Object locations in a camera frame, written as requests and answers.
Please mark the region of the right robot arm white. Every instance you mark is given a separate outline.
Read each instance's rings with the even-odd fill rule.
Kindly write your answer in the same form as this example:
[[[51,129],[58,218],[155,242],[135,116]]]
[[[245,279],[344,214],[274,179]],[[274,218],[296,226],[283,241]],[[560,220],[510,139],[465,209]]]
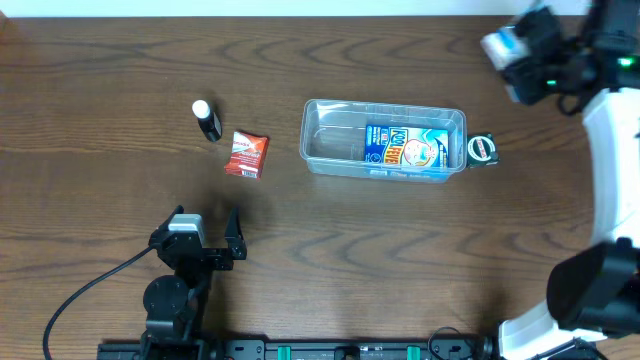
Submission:
[[[500,324],[498,359],[596,359],[596,343],[639,330],[639,2],[597,0],[566,37],[543,2],[482,39],[512,98],[555,96],[580,115],[593,173],[589,247],[556,265],[546,297]]]

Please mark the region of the white blue Panadol box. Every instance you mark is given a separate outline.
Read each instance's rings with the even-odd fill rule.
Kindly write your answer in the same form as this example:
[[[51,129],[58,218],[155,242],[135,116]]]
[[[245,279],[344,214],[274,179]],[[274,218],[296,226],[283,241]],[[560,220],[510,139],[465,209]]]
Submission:
[[[512,63],[530,55],[527,44],[514,32],[514,26],[504,26],[484,36],[482,49],[497,71],[503,71]]]

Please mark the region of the red orange sachet packet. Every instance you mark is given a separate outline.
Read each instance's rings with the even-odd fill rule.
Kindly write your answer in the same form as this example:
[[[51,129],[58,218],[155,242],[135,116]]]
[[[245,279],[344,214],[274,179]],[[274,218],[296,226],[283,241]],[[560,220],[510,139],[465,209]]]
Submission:
[[[269,138],[241,131],[233,134],[229,162],[224,166],[227,175],[259,180],[261,178]]]

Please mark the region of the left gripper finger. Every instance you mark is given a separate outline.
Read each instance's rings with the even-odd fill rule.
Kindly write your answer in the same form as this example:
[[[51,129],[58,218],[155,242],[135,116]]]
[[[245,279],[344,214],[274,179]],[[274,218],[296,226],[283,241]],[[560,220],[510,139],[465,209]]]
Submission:
[[[172,219],[178,215],[184,213],[184,207],[182,205],[177,205],[176,208],[171,212],[171,214],[157,227],[158,231],[167,231],[169,229],[169,224]]]
[[[242,234],[239,210],[237,208],[231,210],[224,238],[234,260],[245,260],[247,258],[247,246]]]

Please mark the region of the blue Kool Fever box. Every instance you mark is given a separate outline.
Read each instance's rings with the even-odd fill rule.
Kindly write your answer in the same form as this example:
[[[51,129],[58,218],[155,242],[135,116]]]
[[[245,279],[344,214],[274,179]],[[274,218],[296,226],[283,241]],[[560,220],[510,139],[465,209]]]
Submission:
[[[409,167],[447,168],[447,130],[367,125],[364,160]]]

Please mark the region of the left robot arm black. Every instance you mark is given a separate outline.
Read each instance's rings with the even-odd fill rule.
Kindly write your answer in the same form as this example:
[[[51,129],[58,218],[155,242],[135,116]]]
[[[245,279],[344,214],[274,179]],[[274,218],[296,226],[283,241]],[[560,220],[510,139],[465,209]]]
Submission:
[[[145,356],[154,349],[183,352],[206,345],[198,336],[212,275],[232,270],[236,260],[247,257],[236,208],[231,210],[224,240],[223,248],[207,248],[202,217],[186,214],[182,206],[151,233],[149,246],[173,273],[156,278],[145,289]]]

